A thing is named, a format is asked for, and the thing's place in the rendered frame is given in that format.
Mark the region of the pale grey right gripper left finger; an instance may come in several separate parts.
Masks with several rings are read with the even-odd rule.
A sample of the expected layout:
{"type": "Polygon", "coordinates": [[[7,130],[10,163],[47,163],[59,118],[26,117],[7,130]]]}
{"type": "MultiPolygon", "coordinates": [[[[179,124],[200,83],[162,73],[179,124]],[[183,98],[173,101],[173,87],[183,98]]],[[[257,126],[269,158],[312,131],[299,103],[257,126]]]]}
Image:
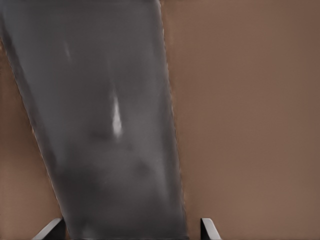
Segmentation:
{"type": "Polygon", "coordinates": [[[32,240],[66,240],[66,223],[64,219],[53,219],[32,240]]]}

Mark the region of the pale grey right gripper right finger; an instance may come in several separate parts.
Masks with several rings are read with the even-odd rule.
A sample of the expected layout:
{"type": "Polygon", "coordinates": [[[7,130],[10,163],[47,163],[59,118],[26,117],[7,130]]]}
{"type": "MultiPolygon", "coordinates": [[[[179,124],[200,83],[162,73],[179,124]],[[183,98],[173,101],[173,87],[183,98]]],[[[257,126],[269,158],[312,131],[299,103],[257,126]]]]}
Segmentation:
{"type": "Polygon", "coordinates": [[[200,219],[201,240],[222,240],[211,218],[200,219]]]}

